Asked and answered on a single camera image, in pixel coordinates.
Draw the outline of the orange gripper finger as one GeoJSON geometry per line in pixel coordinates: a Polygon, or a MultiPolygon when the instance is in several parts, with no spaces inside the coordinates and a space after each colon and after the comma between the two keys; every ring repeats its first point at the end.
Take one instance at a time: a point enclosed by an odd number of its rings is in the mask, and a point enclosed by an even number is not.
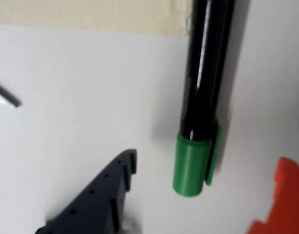
{"type": "Polygon", "coordinates": [[[254,220],[248,234],[299,234],[299,165],[281,157],[274,181],[274,202],[267,220],[254,220]]]}

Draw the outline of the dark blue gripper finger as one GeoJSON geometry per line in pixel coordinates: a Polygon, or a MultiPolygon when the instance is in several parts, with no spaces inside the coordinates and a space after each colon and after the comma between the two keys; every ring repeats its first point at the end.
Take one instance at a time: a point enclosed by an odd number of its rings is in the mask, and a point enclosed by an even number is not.
{"type": "Polygon", "coordinates": [[[137,172],[137,151],[116,156],[55,218],[37,229],[38,234],[119,234],[122,232],[125,194],[137,172]]]}

